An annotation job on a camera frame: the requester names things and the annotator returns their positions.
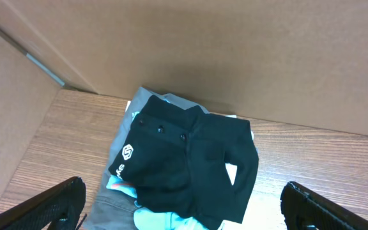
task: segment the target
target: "white logo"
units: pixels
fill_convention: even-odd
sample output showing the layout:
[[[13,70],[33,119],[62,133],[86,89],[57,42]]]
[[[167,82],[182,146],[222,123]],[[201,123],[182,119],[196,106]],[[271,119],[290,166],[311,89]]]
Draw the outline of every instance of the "white logo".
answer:
[[[116,169],[116,174],[117,174],[118,178],[120,178],[120,179],[123,179],[123,178],[121,178],[120,173],[122,172],[122,170],[123,170],[124,168],[125,168],[125,165],[124,165],[124,164],[121,164],[121,165],[119,166],[119,169]]]
[[[121,154],[123,155],[123,158],[125,160],[130,159],[130,157],[132,157],[133,154],[133,147],[131,145],[126,145],[125,147],[123,147],[123,151],[121,152]]]

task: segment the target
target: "cardboard wall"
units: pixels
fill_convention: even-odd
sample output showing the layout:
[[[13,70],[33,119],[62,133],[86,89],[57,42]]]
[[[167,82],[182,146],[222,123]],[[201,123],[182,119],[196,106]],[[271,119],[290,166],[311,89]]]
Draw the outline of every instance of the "cardboard wall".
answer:
[[[0,196],[59,88],[0,38]]]
[[[368,135],[368,1],[0,0],[0,26],[96,93]]]

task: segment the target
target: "button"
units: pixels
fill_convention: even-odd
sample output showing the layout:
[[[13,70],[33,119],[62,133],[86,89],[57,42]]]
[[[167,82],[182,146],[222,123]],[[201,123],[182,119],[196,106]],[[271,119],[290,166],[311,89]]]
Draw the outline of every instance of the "button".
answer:
[[[181,134],[181,135],[180,135],[180,138],[181,138],[181,140],[183,140],[183,141],[187,141],[187,135],[185,135],[185,134]]]
[[[158,128],[157,128],[157,132],[159,133],[164,133],[164,127],[162,125],[160,125]]]

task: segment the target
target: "gray fabric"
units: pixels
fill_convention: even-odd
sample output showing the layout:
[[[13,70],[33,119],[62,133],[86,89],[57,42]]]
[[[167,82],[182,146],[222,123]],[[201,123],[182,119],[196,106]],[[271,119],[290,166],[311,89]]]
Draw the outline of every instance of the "gray fabric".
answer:
[[[86,229],[136,229],[133,222],[133,213],[137,209],[134,205],[135,199],[120,191],[106,188],[106,184],[110,178],[110,173],[107,169],[113,163],[116,155],[125,143],[130,124],[132,123],[132,113],[141,111],[151,95],[157,95],[159,98],[167,100],[182,109],[189,109],[199,105],[170,93],[158,95],[147,89],[139,88],[123,117],[116,138],[113,140],[99,192],[97,193],[91,212],[84,222]],[[200,107],[205,113],[208,113],[203,106]]]

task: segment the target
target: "black shirt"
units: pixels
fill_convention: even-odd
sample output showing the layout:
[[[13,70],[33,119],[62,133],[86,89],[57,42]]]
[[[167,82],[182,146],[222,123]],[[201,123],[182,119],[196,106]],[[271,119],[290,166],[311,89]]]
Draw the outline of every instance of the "black shirt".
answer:
[[[237,165],[233,186],[225,163]],[[151,211],[217,229],[224,219],[242,223],[257,167],[249,121],[151,96],[109,171],[131,183],[137,202]]]

